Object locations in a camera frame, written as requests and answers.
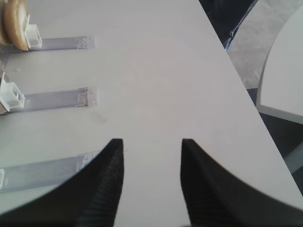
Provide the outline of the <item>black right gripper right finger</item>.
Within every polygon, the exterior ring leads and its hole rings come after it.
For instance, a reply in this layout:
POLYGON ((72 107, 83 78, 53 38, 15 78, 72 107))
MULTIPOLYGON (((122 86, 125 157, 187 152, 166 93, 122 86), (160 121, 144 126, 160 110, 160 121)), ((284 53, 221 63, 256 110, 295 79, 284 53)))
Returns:
POLYGON ((183 139, 180 182, 192 227, 301 227, 302 210, 237 178, 193 139, 183 139))

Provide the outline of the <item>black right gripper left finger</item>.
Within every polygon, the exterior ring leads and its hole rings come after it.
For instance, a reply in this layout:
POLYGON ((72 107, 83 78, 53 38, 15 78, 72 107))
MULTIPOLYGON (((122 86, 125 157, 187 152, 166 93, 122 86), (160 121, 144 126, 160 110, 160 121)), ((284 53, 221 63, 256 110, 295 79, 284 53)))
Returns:
POLYGON ((0 217, 2 227, 112 227, 124 181, 124 145, 112 139, 81 171, 0 217))

